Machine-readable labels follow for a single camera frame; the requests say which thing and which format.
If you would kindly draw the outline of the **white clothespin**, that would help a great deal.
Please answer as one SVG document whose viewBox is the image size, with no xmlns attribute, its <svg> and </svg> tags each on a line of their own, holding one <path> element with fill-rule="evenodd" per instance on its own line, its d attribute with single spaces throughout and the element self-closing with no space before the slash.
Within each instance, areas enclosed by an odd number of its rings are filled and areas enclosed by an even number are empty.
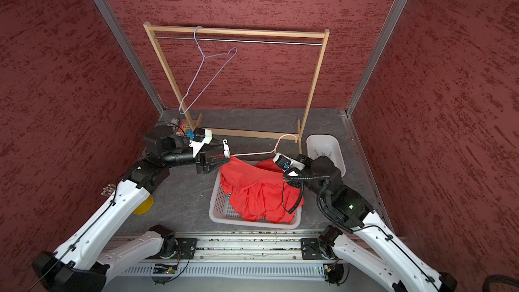
<svg viewBox="0 0 519 292">
<path fill-rule="evenodd" d="M 231 157 L 231 151 L 230 151 L 230 147 L 228 145 L 228 140 L 227 139 L 223 139 L 222 140 L 222 145 L 223 145 L 224 157 L 225 158 L 230 158 Z"/>
</svg>

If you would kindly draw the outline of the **light blue wire hanger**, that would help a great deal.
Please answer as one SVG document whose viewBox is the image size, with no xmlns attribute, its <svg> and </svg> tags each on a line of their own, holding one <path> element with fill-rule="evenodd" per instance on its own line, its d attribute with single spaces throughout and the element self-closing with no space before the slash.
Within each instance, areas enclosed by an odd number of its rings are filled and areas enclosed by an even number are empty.
<svg viewBox="0 0 519 292">
<path fill-rule="evenodd" d="M 233 58 L 238 53 L 237 47 L 231 47 L 228 51 L 223 51 L 223 52 L 220 52 L 217 54 L 207 55 L 199 43 L 201 39 L 197 36 L 198 31 L 201 30 L 202 28 L 203 28 L 202 26 L 196 26 L 193 31 L 193 40 L 197 46 L 198 52 L 200 53 L 201 62 L 198 66 L 198 69 L 197 69 L 195 75 L 193 76 L 193 79 L 192 79 L 190 85 L 187 88 L 186 93 L 184 94 L 184 96 L 182 96 L 181 102 L 179 103 L 178 112 L 180 113 L 180 115 L 183 115 L 183 116 L 187 115 L 189 110 L 195 105 L 195 103 L 197 103 L 199 101 L 200 97 L 207 91 L 209 86 L 216 80 L 216 78 L 220 75 L 220 73 L 225 69 L 225 67 L 229 64 L 229 62 L 232 61 Z M 201 71 L 203 70 L 206 61 L 209 59 L 221 58 L 221 57 L 226 58 L 223 65 L 221 65 L 220 69 L 215 72 L 215 74 L 212 76 L 212 78 L 207 82 L 207 84 L 203 87 L 203 89 L 197 94 L 196 98 L 194 98 L 193 101 L 189 105 L 187 105 L 186 100 L 189 97 L 190 92 L 191 92 L 193 86 L 195 85 L 197 79 L 199 78 L 199 75 L 201 74 Z"/>
</svg>

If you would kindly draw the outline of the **red tank top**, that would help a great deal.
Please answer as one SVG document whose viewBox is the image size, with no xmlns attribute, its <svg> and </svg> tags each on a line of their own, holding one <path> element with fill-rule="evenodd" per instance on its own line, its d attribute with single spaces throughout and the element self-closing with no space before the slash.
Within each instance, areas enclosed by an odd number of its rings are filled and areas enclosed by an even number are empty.
<svg viewBox="0 0 519 292">
<path fill-rule="evenodd" d="M 219 173 L 231 206 L 246 221 L 289 224 L 295 217 L 294 212 L 289 212 L 291 208 L 305 204 L 300 190 L 287 184 L 283 171 L 272 160 L 252 165 L 232 157 Z"/>
</svg>

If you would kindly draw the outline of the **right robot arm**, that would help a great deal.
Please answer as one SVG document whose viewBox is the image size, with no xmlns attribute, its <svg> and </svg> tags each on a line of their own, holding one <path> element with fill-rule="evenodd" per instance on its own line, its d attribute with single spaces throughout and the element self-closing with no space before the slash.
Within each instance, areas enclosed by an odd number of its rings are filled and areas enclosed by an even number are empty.
<svg viewBox="0 0 519 292">
<path fill-rule="evenodd" d="M 318 238 L 322 256 L 355 266 L 386 291 L 455 291 L 456 279 L 414 254 L 373 206 L 343 183 L 330 158 L 277 154 L 274 163 L 288 185 L 315 194 L 320 212 L 330 221 Z"/>
</svg>

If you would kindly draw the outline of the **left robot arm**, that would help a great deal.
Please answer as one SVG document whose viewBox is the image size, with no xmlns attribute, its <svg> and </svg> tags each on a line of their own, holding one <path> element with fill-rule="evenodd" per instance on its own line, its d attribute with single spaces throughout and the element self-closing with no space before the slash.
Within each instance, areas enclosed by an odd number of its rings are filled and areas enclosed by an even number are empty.
<svg viewBox="0 0 519 292">
<path fill-rule="evenodd" d="M 55 251 L 43 251 L 33 261 L 38 282 L 47 291 L 101 291 L 114 277 L 148 257 L 182 258 L 174 231 L 159 224 L 107 255 L 102 251 L 167 179 L 171 168 L 192 164 L 197 173 L 207 174 L 228 162 L 229 147 L 207 128 L 180 137 L 165 125 L 149 132 L 144 143 L 144 156 L 122 176 L 94 215 Z"/>
</svg>

